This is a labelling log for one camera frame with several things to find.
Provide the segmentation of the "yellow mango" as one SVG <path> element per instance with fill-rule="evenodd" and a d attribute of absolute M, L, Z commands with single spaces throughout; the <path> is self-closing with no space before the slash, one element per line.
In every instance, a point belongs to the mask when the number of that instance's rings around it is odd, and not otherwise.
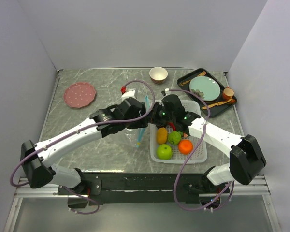
<path fill-rule="evenodd" d="M 159 145 L 165 144 L 168 139 L 168 131 L 166 128 L 161 127 L 157 130 L 156 140 Z"/>

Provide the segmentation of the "clear zip bag blue zipper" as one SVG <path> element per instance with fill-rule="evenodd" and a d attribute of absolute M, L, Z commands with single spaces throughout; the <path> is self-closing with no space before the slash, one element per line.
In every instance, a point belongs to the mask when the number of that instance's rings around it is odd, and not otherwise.
<path fill-rule="evenodd" d="M 145 118 L 133 122 L 132 127 L 125 128 L 122 131 L 123 144 L 138 148 L 141 144 L 145 132 Z"/>

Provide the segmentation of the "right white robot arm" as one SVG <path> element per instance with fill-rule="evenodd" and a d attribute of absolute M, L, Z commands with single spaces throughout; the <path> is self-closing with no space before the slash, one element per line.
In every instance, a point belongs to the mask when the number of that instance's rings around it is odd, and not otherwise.
<path fill-rule="evenodd" d="M 237 181 L 248 185 L 266 166 L 265 157 L 252 135 L 245 137 L 221 129 L 199 114 L 187 111 L 174 94 L 155 102 L 147 121 L 156 126 L 173 123 L 175 128 L 189 136 L 214 146 L 223 152 L 229 163 L 210 168 L 204 175 L 202 187 L 206 192 L 215 191 L 222 183 Z"/>

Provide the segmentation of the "light green wrinkled fruit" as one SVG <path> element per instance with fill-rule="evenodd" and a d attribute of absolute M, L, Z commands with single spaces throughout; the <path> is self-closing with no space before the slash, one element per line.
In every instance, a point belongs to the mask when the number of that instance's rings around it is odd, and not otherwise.
<path fill-rule="evenodd" d="M 177 131 L 173 131 L 168 135 L 168 142 L 172 145 L 178 145 L 181 139 L 182 139 L 182 136 Z"/>

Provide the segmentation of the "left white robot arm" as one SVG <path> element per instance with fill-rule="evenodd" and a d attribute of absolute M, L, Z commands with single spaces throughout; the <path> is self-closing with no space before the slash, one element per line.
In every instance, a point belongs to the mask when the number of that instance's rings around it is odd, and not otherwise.
<path fill-rule="evenodd" d="M 89 142 L 135 124 L 145 127 L 146 106 L 135 98 L 127 98 L 120 104 L 99 109 L 72 129 L 51 139 L 34 144 L 22 144 L 22 165 L 31 188 L 41 188 L 52 183 L 68 187 L 75 194 L 86 190 L 81 171 L 58 166 L 56 162 L 64 155 Z"/>

